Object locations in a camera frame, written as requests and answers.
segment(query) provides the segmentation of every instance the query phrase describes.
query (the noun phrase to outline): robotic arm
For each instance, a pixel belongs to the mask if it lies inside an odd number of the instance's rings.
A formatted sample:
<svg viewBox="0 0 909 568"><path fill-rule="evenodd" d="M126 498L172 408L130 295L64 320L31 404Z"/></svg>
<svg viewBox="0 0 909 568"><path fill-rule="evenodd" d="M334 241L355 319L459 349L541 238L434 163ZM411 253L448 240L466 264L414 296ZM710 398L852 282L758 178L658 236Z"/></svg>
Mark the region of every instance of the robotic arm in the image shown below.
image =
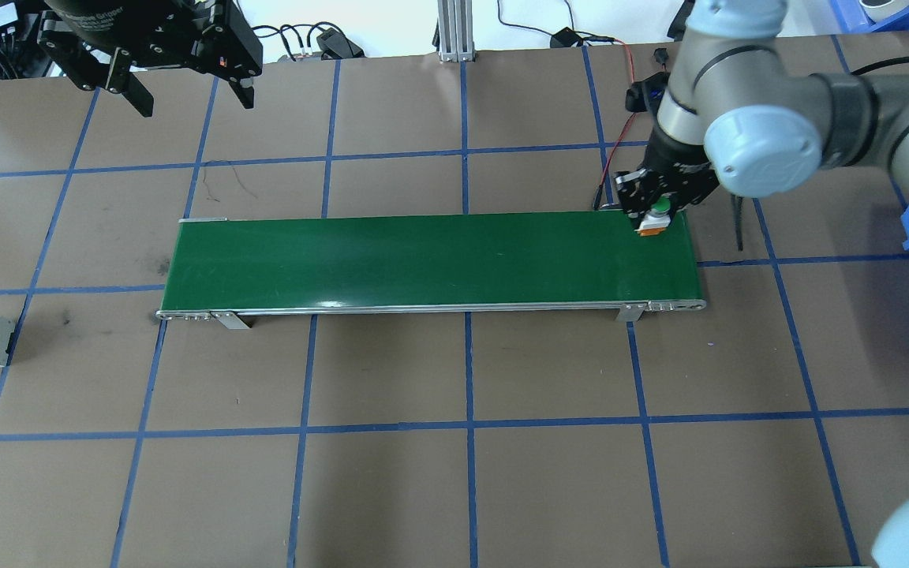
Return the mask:
<svg viewBox="0 0 909 568"><path fill-rule="evenodd" d="M909 75L788 76L773 48L786 12L787 0L695 5L645 161L614 180L635 223L718 182L764 197L836 166L881 166L909 192Z"/></svg>
<svg viewBox="0 0 909 568"><path fill-rule="evenodd" d="M84 91L120 94L142 116L152 95L131 67L186 67L227 80L245 108L255 106L262 43L234 0L46 0L37 44ZM102 51L109 62L98 61Z"/></svg>

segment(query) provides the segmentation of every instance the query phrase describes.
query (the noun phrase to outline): green button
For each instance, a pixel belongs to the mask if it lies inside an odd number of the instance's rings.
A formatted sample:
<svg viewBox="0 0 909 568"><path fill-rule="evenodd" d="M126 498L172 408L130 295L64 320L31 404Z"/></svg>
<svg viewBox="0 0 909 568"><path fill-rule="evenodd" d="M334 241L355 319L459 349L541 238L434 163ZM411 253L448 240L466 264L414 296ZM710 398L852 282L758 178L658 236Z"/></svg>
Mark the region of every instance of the green button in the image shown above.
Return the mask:
<svg viewBox="0 0 909 568"><path fill-rule="evenodd" d="M671 210L671 201L662 196L654 205L650 206L653 211L659 213L668 213Z"/></svg>

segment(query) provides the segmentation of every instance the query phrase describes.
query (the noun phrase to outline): floor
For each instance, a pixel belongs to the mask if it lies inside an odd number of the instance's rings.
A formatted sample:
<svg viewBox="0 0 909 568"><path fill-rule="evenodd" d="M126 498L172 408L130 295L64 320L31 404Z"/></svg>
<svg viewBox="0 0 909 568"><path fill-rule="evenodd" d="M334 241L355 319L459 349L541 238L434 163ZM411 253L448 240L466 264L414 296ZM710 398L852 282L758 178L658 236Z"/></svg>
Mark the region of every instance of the floor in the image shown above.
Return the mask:
<svg viewBox="0 0 909 568"><path fill-rule="evenodd" d="M909 33L779 47L837 72ZM744 252L719 192L690 212L709 307L635 326L152 316L183 215L585 208L625 74L617 47L270 65L244 111L157 72L151 119L1 82L0 566L871 564L909 496L909 255L879 172L754 202Z"/></svg>

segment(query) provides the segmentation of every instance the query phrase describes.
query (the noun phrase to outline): power adapter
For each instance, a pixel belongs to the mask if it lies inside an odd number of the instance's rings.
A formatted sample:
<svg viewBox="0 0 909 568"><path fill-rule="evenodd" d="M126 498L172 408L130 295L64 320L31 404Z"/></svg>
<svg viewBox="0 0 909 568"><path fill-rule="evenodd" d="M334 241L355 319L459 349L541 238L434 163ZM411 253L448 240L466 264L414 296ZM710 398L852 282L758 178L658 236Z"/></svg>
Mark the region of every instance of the power adapter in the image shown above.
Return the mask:
<svg viewBox="0 0 909 568"><path fill-rule="evenodd" d="M584 37L578 35L573 29L563 28L549 37L550 47L577 47L584 43Z"/></svg>
<svg viewBox="0 0 909 568"><path fill-rule="evenodd" d="M324 60L349 60L349 58L363 58L363 47L350 42L349 37L343 35L338 29L326 29L317 37L318 48L322 51Z"/></svg>

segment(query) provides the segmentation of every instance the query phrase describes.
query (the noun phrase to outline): metal post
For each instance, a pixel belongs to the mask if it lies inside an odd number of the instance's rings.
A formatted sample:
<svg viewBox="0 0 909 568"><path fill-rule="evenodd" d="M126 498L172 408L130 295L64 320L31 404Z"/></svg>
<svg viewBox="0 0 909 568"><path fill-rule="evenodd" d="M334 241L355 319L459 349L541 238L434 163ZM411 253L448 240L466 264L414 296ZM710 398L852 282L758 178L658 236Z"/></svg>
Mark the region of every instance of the metal post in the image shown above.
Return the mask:
<svg viewBox="0 0 909 568"><path fill-rule="evenodd" d="M472 0L437 0L437 35L442 62L476 60L472 41Z"/></svg>

